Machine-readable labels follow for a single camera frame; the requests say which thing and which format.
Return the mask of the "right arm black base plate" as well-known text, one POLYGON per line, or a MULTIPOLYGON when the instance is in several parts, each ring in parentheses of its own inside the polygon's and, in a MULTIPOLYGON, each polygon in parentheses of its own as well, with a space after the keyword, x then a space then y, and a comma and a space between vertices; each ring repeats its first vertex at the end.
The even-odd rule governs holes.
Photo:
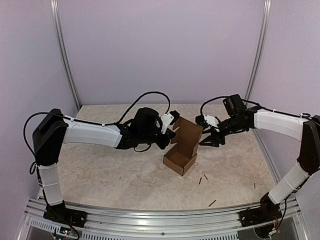
POLYGON ((282 217, 282 212, 279 208, 272 211, 264 211, 262 207, 247 208, 238 213, 242 227, 259 225, 266 222, 274 221, 282 217))

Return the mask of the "brown cardboard box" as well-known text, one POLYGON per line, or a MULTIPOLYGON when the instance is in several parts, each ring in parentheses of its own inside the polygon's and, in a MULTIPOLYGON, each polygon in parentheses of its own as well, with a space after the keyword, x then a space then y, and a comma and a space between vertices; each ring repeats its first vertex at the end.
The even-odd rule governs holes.
POLYGON ((176 136, 171 140, 172 147, 164 154, 163 164, 184 176, 195 163, 203 127, 183 117, 173 125, 176 136))

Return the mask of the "right robot arm white sleeve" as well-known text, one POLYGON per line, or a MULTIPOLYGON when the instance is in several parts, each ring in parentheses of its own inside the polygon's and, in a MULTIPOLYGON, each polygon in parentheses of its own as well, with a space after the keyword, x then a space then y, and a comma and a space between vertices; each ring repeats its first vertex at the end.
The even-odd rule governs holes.
POLYGON ((229 116, 218 125, 222 135, 256 130, 275 137, 276 143, 284 140, 284 153, 293 151, 290 156, 296 157, 278 183, 260 200, 263 211, 276 211, 283 200, 320 170, 320 117, 285 113, 259 103, 248 106, 248 101, 238 94, 228 96, 222 102, 229 116))

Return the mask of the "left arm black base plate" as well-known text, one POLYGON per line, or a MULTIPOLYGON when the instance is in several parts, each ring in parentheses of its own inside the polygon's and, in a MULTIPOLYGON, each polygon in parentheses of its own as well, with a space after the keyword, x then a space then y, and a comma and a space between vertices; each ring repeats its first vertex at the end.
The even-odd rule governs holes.
POLYGON ((83 228, 88 213, 82 210, 67 208, 65 201, 57 205, 46 205, 43 218, 72 227, 83 228))

